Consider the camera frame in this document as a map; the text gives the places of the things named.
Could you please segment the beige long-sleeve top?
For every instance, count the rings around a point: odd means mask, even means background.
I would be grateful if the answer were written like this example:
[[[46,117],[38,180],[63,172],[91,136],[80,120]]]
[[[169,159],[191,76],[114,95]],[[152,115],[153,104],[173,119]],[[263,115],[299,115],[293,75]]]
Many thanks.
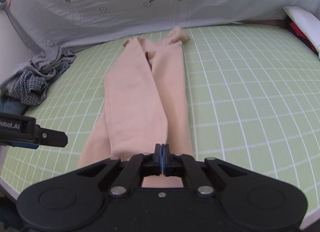
[[[173,154],[193,154],[185,87],[181,28],[153,42],[134,37],[105,75],[104,105],[78,167],[110,157],[129,160],[152,153],[156,144]]]

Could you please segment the blue denim garment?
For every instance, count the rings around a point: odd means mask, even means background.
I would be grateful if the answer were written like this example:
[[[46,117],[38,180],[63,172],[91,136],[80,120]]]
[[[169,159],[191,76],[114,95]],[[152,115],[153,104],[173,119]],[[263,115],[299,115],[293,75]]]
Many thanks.
[[[27,105],[10,96],[1,96],[0,112],[14,115],[22,115],[27,109]]]

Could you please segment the blue plaid shirt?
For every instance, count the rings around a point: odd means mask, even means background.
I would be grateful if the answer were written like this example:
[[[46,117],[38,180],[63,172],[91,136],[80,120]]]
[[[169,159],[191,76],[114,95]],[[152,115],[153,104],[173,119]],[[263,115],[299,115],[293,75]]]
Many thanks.
[[[38,106],[46,99],[48,86],[44,77],[25,69],[14,85],[12,96],[25,105]]]

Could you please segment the grey sweatshirt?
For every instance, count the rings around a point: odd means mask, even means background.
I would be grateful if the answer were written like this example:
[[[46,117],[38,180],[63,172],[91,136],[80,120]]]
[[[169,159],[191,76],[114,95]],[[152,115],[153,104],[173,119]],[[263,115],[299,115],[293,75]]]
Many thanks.
[[[19,64],[11,75],[1,83],[1,95],[14,96],[15,83],[25,69],[49,81],[57,75],[57,69],[63,62],[71,64],[75,58],[74,53],[58,45],[41,48],[29,61]]]

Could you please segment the green grid cutting mat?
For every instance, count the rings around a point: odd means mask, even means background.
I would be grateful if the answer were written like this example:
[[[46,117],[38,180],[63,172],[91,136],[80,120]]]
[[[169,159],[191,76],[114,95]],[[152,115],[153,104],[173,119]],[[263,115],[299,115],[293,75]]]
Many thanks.
[[[305,223],[319,218],[319,58],[290,32],[263,25],[189,28],[183,46],[189,123],[198,160],[213,156],[298,186]],[[103,108],[104,76],[123,40],[77,54],[27,115],[63,131],[63,149],[7,147],[1,185],[16,197],[72,171]]]

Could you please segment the grey carrot-print sheet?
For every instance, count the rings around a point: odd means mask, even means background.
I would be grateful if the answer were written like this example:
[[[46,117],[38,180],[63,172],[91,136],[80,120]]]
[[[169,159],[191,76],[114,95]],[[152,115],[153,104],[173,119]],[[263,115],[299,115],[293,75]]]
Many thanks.
[[[152,31],[283,19],[284,6],[319,16],[319,0],[7,0],[7,10],[42,48],[77,51]]]

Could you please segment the red black garment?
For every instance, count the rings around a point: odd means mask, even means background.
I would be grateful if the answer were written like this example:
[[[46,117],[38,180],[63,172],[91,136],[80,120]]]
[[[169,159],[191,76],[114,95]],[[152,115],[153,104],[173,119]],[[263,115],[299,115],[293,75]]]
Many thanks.
[[[316,50],[314,45],[294,22],[289,22],[287,27],[290,32],[292,32],[300,41],[302,41],[308,48],[310,48],[316,55],[318,55],[318,51]]]

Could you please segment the white folded garment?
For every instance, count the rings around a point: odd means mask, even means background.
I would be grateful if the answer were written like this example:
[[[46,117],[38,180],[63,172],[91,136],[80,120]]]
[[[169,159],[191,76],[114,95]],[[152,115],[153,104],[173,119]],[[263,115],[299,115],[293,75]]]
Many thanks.
[[[312,13],[297,6],[284,6],[283,10],[287,15],[285,19],[286,28],[288,29],[289,22],[294,22],[314,45],[318,51],[317,56],[319,56],[319,19]]]

